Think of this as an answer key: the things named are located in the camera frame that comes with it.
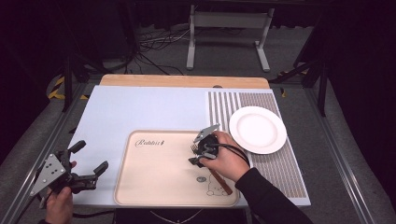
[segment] white plate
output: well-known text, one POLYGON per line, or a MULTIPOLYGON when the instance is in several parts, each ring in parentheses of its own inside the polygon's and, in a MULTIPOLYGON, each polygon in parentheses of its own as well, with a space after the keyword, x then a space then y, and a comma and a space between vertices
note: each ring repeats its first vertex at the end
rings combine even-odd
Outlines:
POLYGON ((233 113, 230 134, 244 149, 269 154, 280 150, 286 142, 286 127, 272 111, 258 106, 246 106, 233 113))

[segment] striped placemat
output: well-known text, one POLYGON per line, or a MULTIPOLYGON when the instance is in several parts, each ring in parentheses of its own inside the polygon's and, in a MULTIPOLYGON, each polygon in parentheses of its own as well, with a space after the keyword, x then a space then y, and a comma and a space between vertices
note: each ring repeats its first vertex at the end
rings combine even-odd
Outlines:
MULTIPOLYGON (((220 130, 229 131, 230 117, 239 108, 260 106, 271 110, 280 118, 272 90, 266 92, 208 91, 206 93, 209 125, 220 124, 220 130)), ((247 153, 252 165, 279 188, 288 198, 306 198, 304 181, 295 159, 289 138, 277 152, 267 155, 247 153)))

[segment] person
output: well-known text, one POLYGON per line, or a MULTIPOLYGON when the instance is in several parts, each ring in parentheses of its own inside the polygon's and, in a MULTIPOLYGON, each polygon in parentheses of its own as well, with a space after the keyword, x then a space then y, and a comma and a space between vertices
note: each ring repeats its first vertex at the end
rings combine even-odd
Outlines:
MULTIPOLYGON (((219 143, 240 148, 228 133, 214 131, 219 143)), ((266 224, 312 224, 309 217, 294 205, 279 189, 265 179, 256 168, 230 150, 220 147, 216 159, 201 158, 200 163, 235 182, 247 200, 251 211, 266 224)), ((59 195, 49 196, 46 219, 41 223, 69 224, 73 215, 72 193, 64 188, 59 195)))

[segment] brown wooden stick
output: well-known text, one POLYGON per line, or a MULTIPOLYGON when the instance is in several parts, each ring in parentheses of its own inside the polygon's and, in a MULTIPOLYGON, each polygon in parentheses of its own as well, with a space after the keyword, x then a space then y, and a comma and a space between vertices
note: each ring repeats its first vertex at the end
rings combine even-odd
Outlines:
POLYGON ((219 184, 223 187, 223 189, 225 190, 225 192, 228 195, 231 195, 233 193, 233 190, 227 185, 227 183, 225 182, 225 180, 223 178, 221 178, 221 176, 218 174, 218 172, 209 169, 210 174, 212 174, 219 182, 219 184))

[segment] beige tray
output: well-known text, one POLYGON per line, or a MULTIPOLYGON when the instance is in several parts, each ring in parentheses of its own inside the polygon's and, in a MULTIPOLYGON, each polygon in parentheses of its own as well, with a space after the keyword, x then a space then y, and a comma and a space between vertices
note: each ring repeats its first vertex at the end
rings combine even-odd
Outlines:
POLYGON ((115 201, 126 206, 227 207, 237 203, 234 182, 227 195, 205 167, 188 158, 198 132, 135 131, 125 148, 115 201))

